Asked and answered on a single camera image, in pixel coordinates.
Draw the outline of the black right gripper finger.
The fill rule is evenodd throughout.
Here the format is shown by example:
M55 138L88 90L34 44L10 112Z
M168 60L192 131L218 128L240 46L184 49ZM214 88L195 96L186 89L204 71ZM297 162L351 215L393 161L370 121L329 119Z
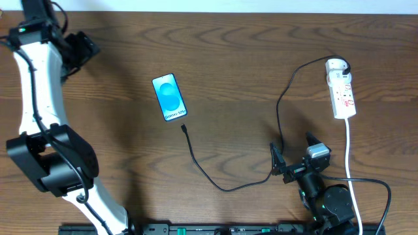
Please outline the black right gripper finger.
M306 141L309 146L314 146L317 144L322 144L322 141L317 139L311 132L306 132Z
M272 175L277 176L283 174L287 167L286 163L278 147L272 142L270 143L270 153L272 156Z

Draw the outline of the blue screen Galaxy smartphone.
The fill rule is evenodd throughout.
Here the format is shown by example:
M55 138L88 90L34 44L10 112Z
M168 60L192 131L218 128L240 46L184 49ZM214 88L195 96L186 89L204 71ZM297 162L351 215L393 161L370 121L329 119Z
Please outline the blue screen Galaxy smartphone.
M176 77L173 73L154 78L152 85L165 121L173 121L188 114Z

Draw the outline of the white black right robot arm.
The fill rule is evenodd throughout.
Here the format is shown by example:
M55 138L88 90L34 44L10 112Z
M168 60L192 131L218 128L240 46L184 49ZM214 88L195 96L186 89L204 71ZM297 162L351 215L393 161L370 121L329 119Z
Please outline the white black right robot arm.
M313 222L302 226L300 234L336 234L353 228L355 214L349 189L342 184L327 186L319 175L329 166L331 149L311 133L306 133L308 147L299 164L288 165L274 143L270 143L274 176L282 175L285 184L297 182L304 207Z

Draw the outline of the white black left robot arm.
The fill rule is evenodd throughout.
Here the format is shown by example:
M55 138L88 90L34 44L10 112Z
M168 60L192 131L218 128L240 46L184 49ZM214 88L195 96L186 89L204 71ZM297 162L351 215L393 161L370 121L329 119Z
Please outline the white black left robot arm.
M6 151L30 182L75 205L96 234L140 234L129 212L99 178L92 146L69 125L62 87L99 47L83 32L68 33L56 17L57 3L23 1L24 21L1 44L14 56L22 88L19 135Z

